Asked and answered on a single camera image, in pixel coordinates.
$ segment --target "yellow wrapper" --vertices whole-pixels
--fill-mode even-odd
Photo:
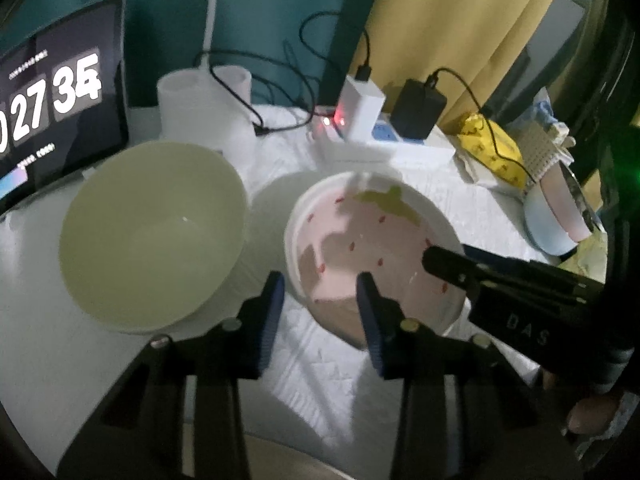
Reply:
[[[497,123],[491,121],[491,127],[494,130],[498,152],[522,164],[522,155],[515,141]],[[488,167],[494,175],[518,189],[524,189],[527,174],[514,162],[504,160],[495,153],[491,131],[484,116],[478,113],[469,114],[463,120],[458,140],[465,150]]]

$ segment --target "white basket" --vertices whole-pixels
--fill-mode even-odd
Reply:
[[[556,146],[549,134],[536,121],[532,121],[527,129],[522,130],[515,140],[522,154],[524,167],[536,181],[539,181],[559,160],[567,166],[574,161],[571,153],[565,148]]]

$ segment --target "number 35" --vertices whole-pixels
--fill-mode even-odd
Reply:
[[[53,76],[53,86],[58,87],[61,96],[65,96],[64,100],[56,99],[53,101],[53,107],[60,114],[66,114],[76,104],[77,97],[88,95],[91,99],[98,98],[98,90],[102,88],[102,83],[98,79],[98,72],[93,68],[89,68],[98,63],[97,54],[89,54],[88,56],[78,59],[76,66],[76,88],[73,86],[74,71],[71,67],[61,66]]]

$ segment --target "black power adapter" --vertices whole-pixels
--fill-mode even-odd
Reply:
[[[446,105],[431,77],[426,83],[407,79],[391,112],[391,125],[405,139],[426,139]]]

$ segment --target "white charger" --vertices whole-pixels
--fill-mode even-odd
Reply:
[[[335,108],[334,124],[347,142],[364,142],[382,111],[386,96],[371,80],[360,81],[348,75]]]

